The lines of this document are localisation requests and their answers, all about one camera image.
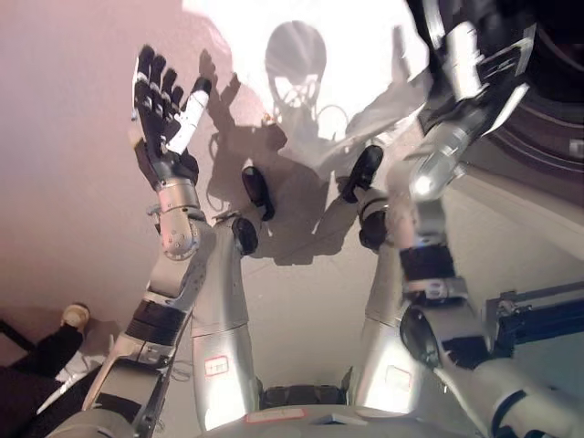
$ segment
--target shoe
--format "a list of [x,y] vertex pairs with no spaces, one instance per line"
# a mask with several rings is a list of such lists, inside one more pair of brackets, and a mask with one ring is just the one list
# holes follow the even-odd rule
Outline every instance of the shoe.
[[61,327],[67,324],[74,327],[79,333],[83,333],[89,322],[90,314],[87,306],[83,304],[70,304],[63,310]]

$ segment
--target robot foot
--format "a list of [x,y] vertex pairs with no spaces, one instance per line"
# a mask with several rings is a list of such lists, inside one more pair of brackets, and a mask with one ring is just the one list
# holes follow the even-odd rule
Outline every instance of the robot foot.
[[365,151],[361,153],[340,194],[347,203],[357,202],[357,196],[354,193],[356,187],[364,190],[370,188],[373,176],[379,169],[382,159],[383,149],[374,144],[365,148]]
[[270,199],[264,175],[256,167],[248,166],[242,170],[241,178],[250,201],[256,207],[264,209],[262,221],[267,222],[272,219],[276,210]]

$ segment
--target label sticker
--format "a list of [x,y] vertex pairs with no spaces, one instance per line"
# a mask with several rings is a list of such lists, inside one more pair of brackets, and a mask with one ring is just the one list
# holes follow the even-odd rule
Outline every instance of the label sticker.
[[229,359],[227,356],[217,356],[216,358],[207,359],[204,362],[204,375],[213,377],[218,374],[225,374],[229,371]]
[[245,417],[245,422],[248,424],[257,424],[259,422],[282,422],[284,420],[304,418],[305,416],[306,413],[304,412],[304,409],[300,408],[274,409],[248,413]]

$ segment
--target black foot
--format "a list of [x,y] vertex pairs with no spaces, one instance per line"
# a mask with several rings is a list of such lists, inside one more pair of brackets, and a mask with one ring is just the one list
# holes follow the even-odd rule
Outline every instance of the black foot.
[[256,251],[257,234],[251,222],[244,217],[238,217],[231,225],[231,230],[234,232],[235,239],[239,242],[242,256],[248,256]]
[[383,149],[374,144],[365,148],[365,151],[361,153],[350,173],[347,184],[345,184],[340,194],[347,203],[357,202],[357,197],[354,193],[356,187],[365,190],[370,188],[373,176],[379,169],[382,159]]
[[272,219],[276,211],[270,199],[264,175],[256,167],[249,166],[242,170],[241,178],[250,201],[256,207],[264,207],[266,209],[262,216],[262,221],[267,222]]

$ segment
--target robot finger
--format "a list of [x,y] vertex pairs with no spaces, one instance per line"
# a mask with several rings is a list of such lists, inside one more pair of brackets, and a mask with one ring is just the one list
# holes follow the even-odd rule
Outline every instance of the robot finger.
[[162,79],[162,109],[163,109],[163,117],[167,120],[170,120],[173,116],[172,111],[172,102],[171,102],[171,94],[172,94],[172,85],[176,80],[176,71],[172,68],[166,70],[164,74],[164,78]]
[[150,70],[154,59],[154,49],[144,46],[136,58],[136,67],[132,78],[132,119],[137,118],[136,109],[151,108]]
[[166,66],[166,59],[162,55],[156,55],[152,60],[150,68],[150,86],[160,92],[162,71]]
[[173,114],[179,111],[179,106],[181,105],[181,99],[183,98],[184,90],[182,87],[174,87],[171,94],[171,104]]

